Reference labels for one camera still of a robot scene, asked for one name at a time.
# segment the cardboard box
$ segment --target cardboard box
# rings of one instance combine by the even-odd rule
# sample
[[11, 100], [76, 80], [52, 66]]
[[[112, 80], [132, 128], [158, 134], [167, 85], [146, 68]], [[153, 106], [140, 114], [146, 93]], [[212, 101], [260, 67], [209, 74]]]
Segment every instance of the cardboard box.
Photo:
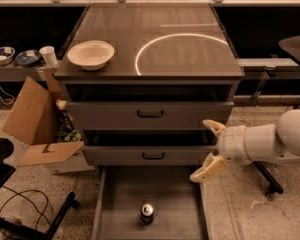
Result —
[[58, 134], [55, 101], [30, 77], [13, 105], [2, 131], [30, 145], [17, 166], [44, 164], [51, 173], [94, 170], [81, 154], [84, 143], [54, 143]]

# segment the drawer front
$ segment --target drawer front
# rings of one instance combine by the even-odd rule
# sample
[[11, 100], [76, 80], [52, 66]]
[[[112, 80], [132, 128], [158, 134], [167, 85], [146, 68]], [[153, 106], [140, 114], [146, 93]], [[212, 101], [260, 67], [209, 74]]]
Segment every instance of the drawer front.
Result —
[[91, 147], [83, 148], [89, 165], [201, 165], [214, 146], [202, 147]]
[[69, 102], [67, 110], [79, 130], [200, 129], [202, 120], [226, 123], [232, 102], [211, 103], [84, 103]]

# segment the black drawer handle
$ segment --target black drawer handle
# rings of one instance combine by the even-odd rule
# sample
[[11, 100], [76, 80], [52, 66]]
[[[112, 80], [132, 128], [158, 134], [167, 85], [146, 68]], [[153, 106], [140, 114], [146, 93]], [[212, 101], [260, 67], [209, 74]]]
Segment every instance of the black drawer handle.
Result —
[[142, 112], [140, 110], [137, 110], [137, 115], [141, 118], [160, 118], [163, 117], [164, 111], [161, 110], [159, 112]]
[[164, 158], [164, 152], [162, 153], [142, 153], [143, 159], [146, 160], [161, 160]]

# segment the white robotic arm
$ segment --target white robotic arm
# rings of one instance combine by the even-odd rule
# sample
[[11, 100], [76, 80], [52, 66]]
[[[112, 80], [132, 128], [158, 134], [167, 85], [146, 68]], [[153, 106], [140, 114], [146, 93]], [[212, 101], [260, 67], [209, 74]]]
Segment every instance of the white robotic arm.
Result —
[[203, 124], [218, 137], [219, 155], [208, 155], [203, 166], [190, 176], [193, 182], [205, 182], [221, 174], [229, 162], [300, 166], [300, 109], [284, 113], [276, 124], [229, 128], [212, 120], [204, 120]]

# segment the drawer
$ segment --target drawer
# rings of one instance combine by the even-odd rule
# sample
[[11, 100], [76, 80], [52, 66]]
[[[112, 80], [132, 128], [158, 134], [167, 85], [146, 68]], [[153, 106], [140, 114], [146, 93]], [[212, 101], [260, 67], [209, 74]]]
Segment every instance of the drawer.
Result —
[[67, 110], [79, 130], [200, 129], [202, 120], [226, 123], [232, 102], [88, 103], [69, 102]]
[[[209, 239], [203, 185], [193, 184], [187, 166], [105, 167], [92, 240]], [[141, 208], [153, 208], [152, 223]]]
[[90, 165], [198, 165], [214, 152], [211, 131], [93, 131], [83, 148]]

